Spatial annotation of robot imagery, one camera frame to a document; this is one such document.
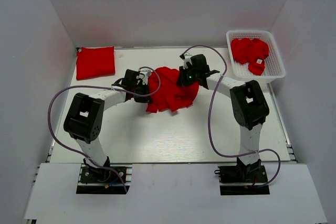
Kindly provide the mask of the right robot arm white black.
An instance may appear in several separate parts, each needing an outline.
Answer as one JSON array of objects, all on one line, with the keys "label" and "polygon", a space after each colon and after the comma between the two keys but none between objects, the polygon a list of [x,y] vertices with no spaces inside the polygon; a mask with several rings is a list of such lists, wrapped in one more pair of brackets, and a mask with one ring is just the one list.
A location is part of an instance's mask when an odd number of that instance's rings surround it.
[{"label": "right robot arm white black", "polygon": [[[260,133],[269,107],[259,83],[255,80],[241,82],[225,76],[218,70],[211,70],[203,54],[186,58],[180,55],[183,65],[179,67],[177,85],[189,87],[198,83],[201,87],[212,90],[208,109],[207,127],[210,145],[221,157],[236,158],[236,171],[231,174],[239,182],[250,181],[261,167],[259,155]],[[211,132],[211,114],[216,93],[230,98],[234,119],[240,127],[239,153],[221,154],[215,147]]]}]

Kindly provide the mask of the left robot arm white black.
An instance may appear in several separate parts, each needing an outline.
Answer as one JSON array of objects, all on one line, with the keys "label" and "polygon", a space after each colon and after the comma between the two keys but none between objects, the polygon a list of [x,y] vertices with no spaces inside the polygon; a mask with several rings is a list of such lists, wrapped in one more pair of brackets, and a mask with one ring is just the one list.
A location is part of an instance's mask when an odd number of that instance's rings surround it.
[{"label": "left robot arm white black", "polygon": [[126,70],[123,78],[108,89],[92,95],[77,93],[70,105],[64,122],[64,130],[75,139],[85,154],[84,164],[101,182],[110,178],[109,157],[99,141],[103,113],[107,109],[133,99],[135,102],[151,101],[148,79],[154,72],[139,69]]}]

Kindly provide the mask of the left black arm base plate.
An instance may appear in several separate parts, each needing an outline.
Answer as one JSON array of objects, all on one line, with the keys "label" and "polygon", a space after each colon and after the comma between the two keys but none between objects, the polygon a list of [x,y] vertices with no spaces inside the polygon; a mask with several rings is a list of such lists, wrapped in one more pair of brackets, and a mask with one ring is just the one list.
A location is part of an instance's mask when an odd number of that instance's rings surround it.
[{"label": "left black arm base plate", "polygon": [[129,190],[131,185],[132,166],[112,166],[118,175],[106,169],[93,169],[82,165],[78,182],[77,195],[126,195],[122,181]]}]

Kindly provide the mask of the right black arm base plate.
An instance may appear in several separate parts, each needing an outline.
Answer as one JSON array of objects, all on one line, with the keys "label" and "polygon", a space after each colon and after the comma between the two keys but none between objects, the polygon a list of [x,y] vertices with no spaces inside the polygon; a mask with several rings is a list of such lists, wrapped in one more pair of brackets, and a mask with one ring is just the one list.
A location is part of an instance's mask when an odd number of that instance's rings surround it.
[{"label": "right black arm base plate", "polygon": [[236,166],[219,166],[214,170],[214,174],[219,179],[221,196],[254,196],[269,195],[269,186],[260,187],[268,182],[265,167],[243,175]]}]

